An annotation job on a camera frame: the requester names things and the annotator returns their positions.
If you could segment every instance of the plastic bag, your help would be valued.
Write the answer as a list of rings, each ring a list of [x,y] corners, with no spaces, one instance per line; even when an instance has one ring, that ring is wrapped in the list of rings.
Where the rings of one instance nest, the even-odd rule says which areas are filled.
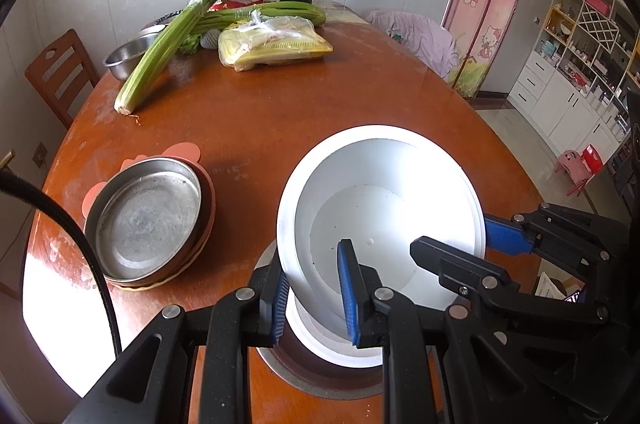
[[[333,50],[306,18],[268,18],[258,11],[253,11],[251,21],[223,30],[218,39],[220,61],[238,72],[260,63],[279,65],[320,58]]]

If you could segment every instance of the wall outlet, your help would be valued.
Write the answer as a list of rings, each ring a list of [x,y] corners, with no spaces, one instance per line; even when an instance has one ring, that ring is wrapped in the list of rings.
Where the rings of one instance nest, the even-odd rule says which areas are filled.
[[[46,158],[47,158],[47,148],[41,142],[33,154],[33,162],[38,168],[42,168],[42,165],[44,164],[44,160]]]

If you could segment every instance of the blue gripper pad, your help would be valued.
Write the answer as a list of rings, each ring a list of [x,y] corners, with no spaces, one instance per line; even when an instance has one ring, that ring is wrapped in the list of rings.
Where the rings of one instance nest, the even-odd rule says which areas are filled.
[[[351,338],[351,344],[358,343],[358,308],[356,307],[356,299],[353,293],[353,285],[347,259],[342,242],[338,242],[338,279],[340,280],[340,292],[342,293],[342,306],[344,307],[344,316],[347,323],[347,333]]]
[[[271,343],[278,344],[284,331],[284,320],[287,311],[287,298],[289,296],[289,282],[283,271],[278,278],[276,297],[271,306]]]
[[[484,218],[486,228],[486,247],[491,247],[500,253],[515,257],[528,255],[533,250],[533,243],[529,242],[524,232],[517,224]]]

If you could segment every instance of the round wooden table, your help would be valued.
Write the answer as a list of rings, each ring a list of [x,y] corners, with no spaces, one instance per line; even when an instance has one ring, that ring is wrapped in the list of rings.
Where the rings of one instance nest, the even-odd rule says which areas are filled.
[[[211,175],[218,204],[212,235],[182,275],[145,292],[112,288],[126,346],[165,305],[196,309],[246,284],[275,237],[287,178],[320,141],[346,128],[384,124],[421,133],[464,169],[486,213],[510,217],[542,200],[491,128],[449,86],[368,24],[319,29],[334,52],[321,61],[237,73],[216,52],[176,57],[146,102],[126,117],[113,110],[120,83],[105,75],[68,131],[44,186],[82,226],[88,189],[122,161],[192,141]],[[488,250],[527,292],[540,259]],[[38,213],[24,272],[26,323],[61,377],[85,394],[113,360],[100,297],[66,233]],[[252,350],[254,422],[380,422],[380,396],[314,398],[280,380]]]

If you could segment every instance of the white paper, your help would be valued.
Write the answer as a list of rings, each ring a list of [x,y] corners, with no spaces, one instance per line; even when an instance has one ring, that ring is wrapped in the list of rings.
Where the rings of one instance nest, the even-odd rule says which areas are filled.
[[[542,273],[540,275],[540,281],[538,282],[538,288],[536,289],[536,296],[552,299],[565,298],[564,294],[562,294],[558,290],[558,287],[551,282],[551,279],[546,275],[546,273]]]

